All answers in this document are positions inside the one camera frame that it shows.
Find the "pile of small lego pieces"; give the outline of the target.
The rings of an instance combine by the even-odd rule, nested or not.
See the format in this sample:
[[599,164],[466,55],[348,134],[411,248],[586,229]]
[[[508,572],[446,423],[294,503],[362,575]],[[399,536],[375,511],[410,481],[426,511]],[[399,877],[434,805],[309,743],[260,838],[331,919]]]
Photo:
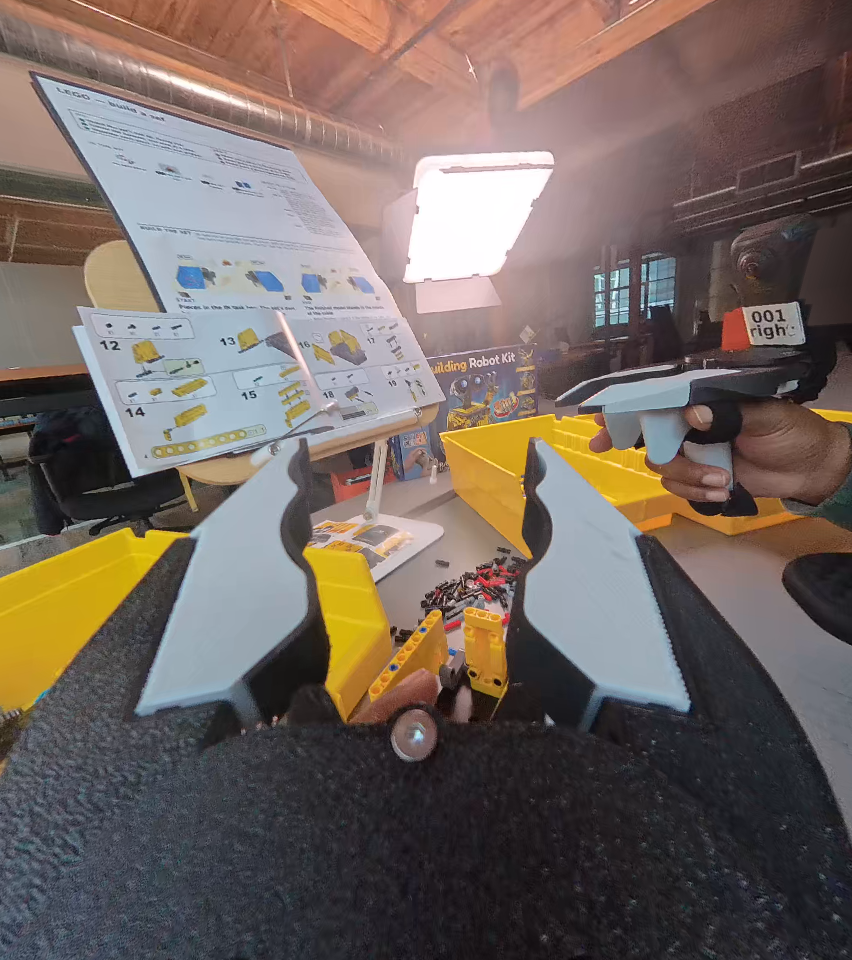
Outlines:
[[491,558],[466,565],[424,554],[404,564],[378,585],[390,621],[391,652],[396,653],[434,611],[442,615],[446,643],[453,652],[465,648],[467,608],[500,615],[506,625],[519,575],[528,565],[527,558],[503,548]]

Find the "yellow lego robot model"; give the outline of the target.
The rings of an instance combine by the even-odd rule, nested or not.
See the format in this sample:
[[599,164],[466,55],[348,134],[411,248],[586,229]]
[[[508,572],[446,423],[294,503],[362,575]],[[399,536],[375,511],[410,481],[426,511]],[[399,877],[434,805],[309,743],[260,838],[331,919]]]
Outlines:
[[481,696],[502,700],[508,686],[505,627],[508,616],[486,608],[466,607],[454,629],[461,644],[449,645],[449,631],[440,610],[431,611],[402,643],[368,689],[369,702],[381,700],[405,678],[427,670],[444,690],[467,685]]

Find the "yellow plastic bin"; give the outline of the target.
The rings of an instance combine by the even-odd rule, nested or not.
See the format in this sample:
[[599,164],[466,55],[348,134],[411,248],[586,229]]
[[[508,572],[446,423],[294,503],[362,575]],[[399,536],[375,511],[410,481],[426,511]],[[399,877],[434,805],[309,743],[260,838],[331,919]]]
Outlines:
[[[0,578],[0,710],[30,707],[182,534],[128,530]],[[326,679],[347,719],[392,657],[390,624],[367,560],[308,547],[331,659]]]

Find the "black office chair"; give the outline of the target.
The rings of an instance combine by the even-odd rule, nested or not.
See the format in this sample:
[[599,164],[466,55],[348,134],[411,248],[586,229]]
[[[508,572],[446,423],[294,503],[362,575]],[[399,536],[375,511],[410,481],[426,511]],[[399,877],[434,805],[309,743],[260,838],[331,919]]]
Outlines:
[[26,452],[30,503],[38,533],[57,536],[89,523],[95,537],[115,526],[151,530],[157,514],[185,506],[180,474],[133,477],[99,406],[36,414]]

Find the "yellow divided parts bin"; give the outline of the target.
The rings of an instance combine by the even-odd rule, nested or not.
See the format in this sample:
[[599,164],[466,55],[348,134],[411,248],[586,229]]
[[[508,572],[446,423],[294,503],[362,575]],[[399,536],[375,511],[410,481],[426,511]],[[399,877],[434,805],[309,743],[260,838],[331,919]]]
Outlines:
[[592,415],[554,414],[517,419],[442,434],[457,495],[525,557],[523,539],[524,477],[528,444],[543,439],[640,531],[651,532],[672,523],[675,515],[734,536],[797,521],[780,500],[759,498],[752,518],[703,517],[662,487],[648,470],[645,455],[636,449],[599,454],[589,440],[599,432]]

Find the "laminated instruction sheet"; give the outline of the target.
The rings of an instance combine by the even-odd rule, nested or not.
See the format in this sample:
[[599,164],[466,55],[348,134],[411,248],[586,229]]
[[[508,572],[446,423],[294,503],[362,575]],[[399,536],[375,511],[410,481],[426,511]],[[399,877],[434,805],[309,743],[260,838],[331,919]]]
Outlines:
[[36,71],[30,78],[164,311],[398,316],[292,150]]

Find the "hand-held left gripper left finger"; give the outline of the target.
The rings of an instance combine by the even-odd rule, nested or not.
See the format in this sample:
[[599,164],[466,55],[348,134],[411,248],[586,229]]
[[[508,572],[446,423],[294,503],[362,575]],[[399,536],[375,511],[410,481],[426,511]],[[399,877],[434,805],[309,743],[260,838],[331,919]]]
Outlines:
[[137,716],[226,705],[251,728],[324,685],[331,642],[304,555],[311,490],[308,444],[286,440],[191,534]]

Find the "lego sticker sheet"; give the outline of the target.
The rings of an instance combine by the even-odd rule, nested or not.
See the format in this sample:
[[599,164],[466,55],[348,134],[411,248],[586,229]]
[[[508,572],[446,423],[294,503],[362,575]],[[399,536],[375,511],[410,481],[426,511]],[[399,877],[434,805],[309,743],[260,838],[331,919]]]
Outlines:
[[413,542],[413,534],[388,524],[327,520],[313,526],[308,546],[360,554],[372,568]]

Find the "lego instruction booklet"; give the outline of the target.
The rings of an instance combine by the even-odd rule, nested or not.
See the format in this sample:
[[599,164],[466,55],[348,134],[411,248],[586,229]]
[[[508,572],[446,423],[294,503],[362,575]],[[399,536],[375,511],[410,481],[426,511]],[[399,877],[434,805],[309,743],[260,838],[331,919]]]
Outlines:
[[298,436],[362,444],[446,397],[408,322],[377,303],[77,313],[73,334],[133,476]]

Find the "dark framed window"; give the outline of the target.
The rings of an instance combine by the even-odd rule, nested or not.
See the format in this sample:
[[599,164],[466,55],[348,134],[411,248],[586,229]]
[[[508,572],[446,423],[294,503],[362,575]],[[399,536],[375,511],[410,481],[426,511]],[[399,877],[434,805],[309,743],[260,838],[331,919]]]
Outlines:
[[630,261],[621,259],[610,270],[597,268],[593,274],[595,326],[625,328],[629,323],[632,293],[646,320],[654,307],[675,308],[677,260],[661,253],[643,257],[640,278],[631,281]]

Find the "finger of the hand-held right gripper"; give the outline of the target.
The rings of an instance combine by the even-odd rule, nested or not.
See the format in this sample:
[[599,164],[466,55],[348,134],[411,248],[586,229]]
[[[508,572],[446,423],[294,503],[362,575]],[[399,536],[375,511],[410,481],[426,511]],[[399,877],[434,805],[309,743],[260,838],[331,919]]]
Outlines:
[[630,382],[618,381],[579,402],[579,414],[636,413],[682,409],[691,402],[698,375],[671,375]]
[[682,362],[660,364],[652,366],[636,367],[632,369],[619,370],[616,372],[604,374],[601,376],[589,378],[577,384],[576,386],[565,390],[554,401],[556,407],[567,407],[574,404],[580,405],[601,390],[610,387],[629,384],[648,379],[672,377],[683,373],[684,366]]

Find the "robot kit box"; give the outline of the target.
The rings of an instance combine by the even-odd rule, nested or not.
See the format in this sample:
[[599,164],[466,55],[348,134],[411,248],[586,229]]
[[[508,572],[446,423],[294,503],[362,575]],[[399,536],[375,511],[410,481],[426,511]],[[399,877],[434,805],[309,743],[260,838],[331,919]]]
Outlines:
[[447,432],[497,426],[539,413],[532,345],[440,355],[429,362],[445,396],[429,428],[432,453],[440,461],[446,459],[442,436]]

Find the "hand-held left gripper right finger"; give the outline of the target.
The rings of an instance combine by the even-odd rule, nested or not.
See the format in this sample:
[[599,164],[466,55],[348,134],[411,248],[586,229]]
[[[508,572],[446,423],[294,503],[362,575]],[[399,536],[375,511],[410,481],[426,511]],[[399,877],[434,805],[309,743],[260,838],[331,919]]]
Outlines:
[[510,680],[580,731],[608,702],[688,714],[638,528],[543,438],[528,443],[524,490],[531,557],[506,631]]

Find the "silver ventilation duct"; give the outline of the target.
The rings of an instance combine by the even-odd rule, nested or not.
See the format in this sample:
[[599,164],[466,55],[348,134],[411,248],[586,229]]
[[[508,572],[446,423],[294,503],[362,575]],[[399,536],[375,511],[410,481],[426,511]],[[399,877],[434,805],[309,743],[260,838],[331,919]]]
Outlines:
[[22,15],[5,2],[0,2],[0,54],[251,135],[380,165],[405,160],[400,145],[354,124],[99,30]]

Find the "person's right hand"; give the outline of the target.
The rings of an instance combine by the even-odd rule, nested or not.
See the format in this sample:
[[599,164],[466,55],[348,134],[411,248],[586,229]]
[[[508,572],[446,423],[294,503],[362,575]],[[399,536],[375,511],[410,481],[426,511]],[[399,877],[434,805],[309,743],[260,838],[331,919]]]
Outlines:
[[700,503],[729,499],[733,481],[756,498],[791,499],[819,506],[852,471],[852,436],[841,422],[783,399],[739,405],[742,427],[733,443],[731,471],[693,462],[678,453],[672,461],[646,466],[670,493]]

